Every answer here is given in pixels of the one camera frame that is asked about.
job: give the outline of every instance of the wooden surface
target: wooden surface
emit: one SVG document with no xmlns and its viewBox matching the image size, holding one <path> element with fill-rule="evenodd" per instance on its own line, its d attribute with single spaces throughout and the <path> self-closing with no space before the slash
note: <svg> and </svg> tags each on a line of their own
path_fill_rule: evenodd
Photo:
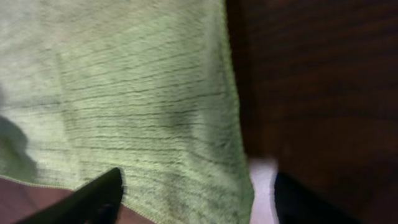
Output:
<svg viewBox="0 0 398 224">
<path fill-rule="evenodd" d="M 396 1 L 227 3 L 248 154 L 276 158 L 366 223 L 397 223 Z M 0 192 L 0 223 L 68 194 L 5 180 Z M 122 222 L 148 223 L 123 213 Z"/>
</svg>

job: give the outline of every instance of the dark brown background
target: dark brown background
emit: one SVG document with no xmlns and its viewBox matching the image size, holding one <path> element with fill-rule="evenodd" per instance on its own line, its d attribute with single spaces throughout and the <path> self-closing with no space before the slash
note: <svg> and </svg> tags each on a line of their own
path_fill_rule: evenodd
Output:
<svg viewBox="0 0 398 224">
<path fill-rule="evenodd" d="M 273 157 L 366 223 L 397 223 L 397 1 L 228 0 L 241 125 Z M 0 223 L 68 193 L 0 180 Z M 122 222 L 149 223 L 123 209 Z"/>
</svg>

